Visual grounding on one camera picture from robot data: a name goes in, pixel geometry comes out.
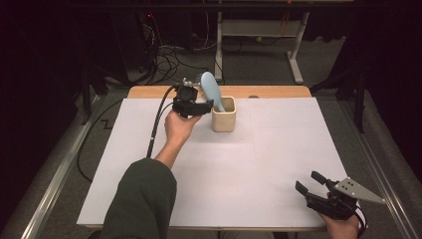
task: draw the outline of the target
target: white paper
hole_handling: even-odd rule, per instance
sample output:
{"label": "white paper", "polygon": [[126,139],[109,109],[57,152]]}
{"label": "white paper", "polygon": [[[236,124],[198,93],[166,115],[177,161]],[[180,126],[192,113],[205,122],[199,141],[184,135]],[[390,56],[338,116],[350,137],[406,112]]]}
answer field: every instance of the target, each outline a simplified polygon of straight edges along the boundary
{"label": "white paper", "polygon": [[[160,101],[123,101],[78,224],[103,224],[125,170],[146,156]],[[236,99],[236,104],[234,131],[214,132],[211,114],[205,115],[180,151],[172,168],[178,183],[170,226],[323,227],[295,190],[298,180],[325,195],[326,187],[311,179],[313,170],[346,178],[316,99]],[[165,142],[165,116],[152,156]]]}

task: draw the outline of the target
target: dark green sleeve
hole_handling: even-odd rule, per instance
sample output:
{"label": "dark green sleeve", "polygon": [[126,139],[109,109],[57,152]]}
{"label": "dark green sleeve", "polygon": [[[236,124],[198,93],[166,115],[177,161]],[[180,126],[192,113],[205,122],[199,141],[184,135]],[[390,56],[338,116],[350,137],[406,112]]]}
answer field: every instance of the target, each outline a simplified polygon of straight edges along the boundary
{"label": "dark green sleeve", "polygon": [[176,180],[160,161],[134,162],[118,184],[101,238],[165,239],[176,198]]}

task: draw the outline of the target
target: wooden table edge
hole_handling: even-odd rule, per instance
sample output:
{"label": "wooden table edge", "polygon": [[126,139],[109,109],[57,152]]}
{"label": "wooden table edge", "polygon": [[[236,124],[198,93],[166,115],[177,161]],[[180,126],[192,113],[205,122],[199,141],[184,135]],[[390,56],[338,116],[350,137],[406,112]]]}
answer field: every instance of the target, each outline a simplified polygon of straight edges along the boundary
{"label": "wooden table edge", "polygon": [[[132,87],[129,99],[162,98],[169,86]],[[310,98],[310,89],[304,86],[220,86],[222,96],[234,98]],[[168,98],[174,98],[171,91]]]}

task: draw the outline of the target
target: wrist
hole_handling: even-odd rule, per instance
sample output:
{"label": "wrist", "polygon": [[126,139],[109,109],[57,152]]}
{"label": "wrist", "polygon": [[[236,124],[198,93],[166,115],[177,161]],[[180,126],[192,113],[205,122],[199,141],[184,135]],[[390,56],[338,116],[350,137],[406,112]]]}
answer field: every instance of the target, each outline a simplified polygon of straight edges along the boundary
{"label": "wrist", "polygon": [[329,238],[331,239],[356,239],[357,229],[354,227],[327,227]]}

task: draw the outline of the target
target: table leg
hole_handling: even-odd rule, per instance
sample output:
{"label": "table leg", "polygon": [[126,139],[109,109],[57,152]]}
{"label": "table leg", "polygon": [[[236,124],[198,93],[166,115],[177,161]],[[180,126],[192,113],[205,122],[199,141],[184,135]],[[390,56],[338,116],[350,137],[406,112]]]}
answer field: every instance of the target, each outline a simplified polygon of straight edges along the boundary
{"label": "table leg", "polygon": [[293,49],[293,51],[287,52],[289,63],[292,68],[293,76],[295,78],[295,82],[298,85],[302,85],[304,83],[304,79],[302,78],[301,71],[299,70],[298,62],[296,60],[296,55],[298,54],[299,46],[301,45],[302,37],[304,36],[304,31],[305,31],[305,27],[307,26],[309,15],[310,15],[309,12],[304,13],[304,16],[302,17],[301,26],[299,27],[298,34],[296,36],[295,48]]}
{"label": "table leg", "polygon": [[221,50],[221,41],[222,41],[222,29],[221,21],[223,20],[223,14],[218,13],[218,22],[217,22],[217,52],[215,54],[215,67],[214,67],[214,78],[217,82],[223,80],[223,51]]}

